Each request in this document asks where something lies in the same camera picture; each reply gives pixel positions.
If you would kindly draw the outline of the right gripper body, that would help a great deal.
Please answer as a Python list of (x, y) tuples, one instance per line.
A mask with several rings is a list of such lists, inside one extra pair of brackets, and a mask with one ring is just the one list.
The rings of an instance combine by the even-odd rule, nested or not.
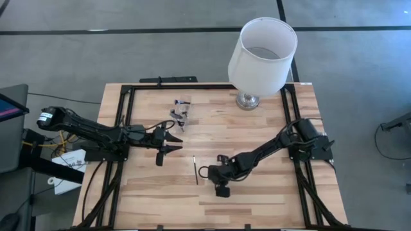
[(227, 164), (210, 165), (207, 170), (207, 178), (215, 185), (227, 185), (231, 180), (232, 167)]

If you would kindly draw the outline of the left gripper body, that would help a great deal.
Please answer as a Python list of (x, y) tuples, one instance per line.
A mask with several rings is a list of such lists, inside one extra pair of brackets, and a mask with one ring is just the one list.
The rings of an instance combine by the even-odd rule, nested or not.
[(158, 148), (153, 141), (152, 133), (148, 133), (142, 125), (133, 125), (128, 127), (128, 143), (131, 146), (140, 148)]

